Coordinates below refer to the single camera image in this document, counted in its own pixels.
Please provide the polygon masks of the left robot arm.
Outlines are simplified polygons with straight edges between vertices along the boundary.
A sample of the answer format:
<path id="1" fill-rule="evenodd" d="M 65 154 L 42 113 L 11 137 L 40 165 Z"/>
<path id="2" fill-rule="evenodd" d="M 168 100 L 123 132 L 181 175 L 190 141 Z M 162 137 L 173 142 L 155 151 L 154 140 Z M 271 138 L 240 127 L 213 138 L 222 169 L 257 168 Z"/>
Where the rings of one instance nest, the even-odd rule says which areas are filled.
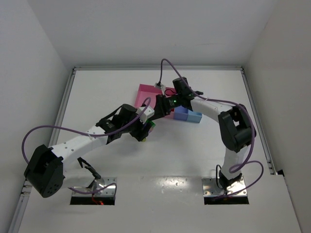
<path id="1" fill-rule="evenodd" d="M 151 121 L 154 114 L 154 109 L 147 105 L 135 108 L 123 104 L 85 133 L 51 147 L 37 147 L 24 176 L 43 198 L 54 195 L 62 187 L 83 195 L 99 195 L 109 186 L 82 157 L 125 133 L 139 142 L 145 140 L 154 127 Z"/>

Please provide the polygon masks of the green lego brick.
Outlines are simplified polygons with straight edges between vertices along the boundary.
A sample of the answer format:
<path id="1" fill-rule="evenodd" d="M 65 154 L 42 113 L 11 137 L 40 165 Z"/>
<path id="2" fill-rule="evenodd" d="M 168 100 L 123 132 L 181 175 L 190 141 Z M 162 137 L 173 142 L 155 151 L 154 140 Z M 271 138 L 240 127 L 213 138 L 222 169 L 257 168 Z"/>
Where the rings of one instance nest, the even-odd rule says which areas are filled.
<path id="1" fill-rule="evenodd" d="M 149 122 L 148 122 L 148 125 L 150 125 L 151 128 L 154 128 L 154 127 L 155 127 L 155 123 L 152 122 L 152 121 L 149 121 Z"/>

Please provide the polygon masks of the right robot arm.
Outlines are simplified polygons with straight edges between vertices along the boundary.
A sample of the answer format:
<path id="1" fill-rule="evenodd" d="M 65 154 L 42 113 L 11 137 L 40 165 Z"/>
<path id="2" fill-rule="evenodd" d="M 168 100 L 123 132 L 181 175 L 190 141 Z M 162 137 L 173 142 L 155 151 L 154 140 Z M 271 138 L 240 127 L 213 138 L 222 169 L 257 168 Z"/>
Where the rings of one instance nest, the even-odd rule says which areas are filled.
<path id="1" fill-rule="evenodd" d="M 218 184 L 223 190 L 239 181 L 241 169 L 248 162 L 253 149 L 256 131 L 243 105 L 226 100 L 211 100 L 194 91 L 185 77 L 173 80 L 175 93 L 155 97 L 155 114 L 152 120 L 162 118 L 172 109 L 182 106 L 201 113 L 219 124 L 222 142 L 225 146 L 224 163 L 219 171 Z"/>

